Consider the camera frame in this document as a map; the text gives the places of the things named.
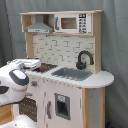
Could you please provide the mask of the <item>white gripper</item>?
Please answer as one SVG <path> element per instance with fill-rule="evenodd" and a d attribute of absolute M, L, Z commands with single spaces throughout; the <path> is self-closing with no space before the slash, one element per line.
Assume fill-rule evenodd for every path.
<path fill-rule="evenodd" d="M 14 59 L 8 63 L 11 70 L 34 70 L 41 66 L 39 59 Z"/>

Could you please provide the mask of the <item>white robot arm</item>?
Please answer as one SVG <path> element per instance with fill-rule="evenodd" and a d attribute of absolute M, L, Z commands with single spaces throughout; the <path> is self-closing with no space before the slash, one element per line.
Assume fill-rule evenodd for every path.
<path fill-rule="evenodd" d="M 14 59 L 0 68 L 0 88 L 7 87 L 8 91 L 0 94 L 0 106 L 21 101 L 28 88 L 29 77 L 26 70 L 34 70 L 41 66 L 39 59 Z M 37 128 L 27 115 L 18 115 L 12 121 L 0 125 L 0 128 Z"/>

